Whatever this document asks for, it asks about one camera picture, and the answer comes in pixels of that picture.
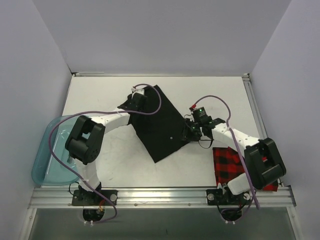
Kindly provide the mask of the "black long sleeve shirt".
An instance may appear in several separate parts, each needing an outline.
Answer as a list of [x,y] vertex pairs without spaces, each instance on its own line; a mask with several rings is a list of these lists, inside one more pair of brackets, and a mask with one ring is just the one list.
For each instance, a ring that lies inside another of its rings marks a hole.
[[140,110],[153,115],[132,114],[130,124],[154,163],[189,144],[183,140],[185,121],[158,85],[144,88],[146,101]]

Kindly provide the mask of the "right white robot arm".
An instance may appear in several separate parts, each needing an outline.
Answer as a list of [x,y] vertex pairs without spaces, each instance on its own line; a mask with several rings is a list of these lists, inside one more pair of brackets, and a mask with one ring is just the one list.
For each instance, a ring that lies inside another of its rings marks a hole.
[[244,173],[226,183],[222,200],[232,205],[239,200],[240,194],[250,190],[262,190],[287,173],[275,141],[269,137],[260,139],[232,128],[228,120],[213,119],[204,107],[195,105],[189,108],[192,118],[184,119],[182,139],[198,142],[206,136],[240,154]]

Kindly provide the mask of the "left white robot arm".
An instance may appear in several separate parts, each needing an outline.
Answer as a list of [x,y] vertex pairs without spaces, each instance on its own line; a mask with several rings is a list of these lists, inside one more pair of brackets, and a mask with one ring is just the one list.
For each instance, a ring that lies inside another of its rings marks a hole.
[[146,101],[144,89],[137,89],[128,96],[126,102],[114,109],[114,114],[88,116],[80,115],[66,140],[65,148],[75,159],[77,172],[90,187],[80,183],[85,190],[83,200],[90,206],[101,201],[101,193],[96,190],[101,182],[97,175],[95,160],[100,154],[104,135],[129,124],[131,114],[125,111],[140,111]]

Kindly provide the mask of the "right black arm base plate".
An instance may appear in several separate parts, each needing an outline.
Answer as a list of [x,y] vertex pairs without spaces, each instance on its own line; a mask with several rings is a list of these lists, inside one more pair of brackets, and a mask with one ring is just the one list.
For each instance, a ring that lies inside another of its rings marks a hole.
[[206,190],[206,202],[209,206],[245,206],[251,200],[248,192],[233,195],[229,190],[224,191],[219,188],[211,188]]

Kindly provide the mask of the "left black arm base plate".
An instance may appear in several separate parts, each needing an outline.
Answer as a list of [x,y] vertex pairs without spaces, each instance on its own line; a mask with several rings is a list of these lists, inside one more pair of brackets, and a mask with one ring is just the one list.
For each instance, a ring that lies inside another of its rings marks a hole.
[[[101,189],[100,194],[110,200],[114,205],[117,204],[118,191],[114,189]],[[72,206],[76,207],[88,207],[88,206],[110,206],[103,197],[92,191],[86,191],[83,189],[76,189],[73,192],[73,198],[71,201]]]

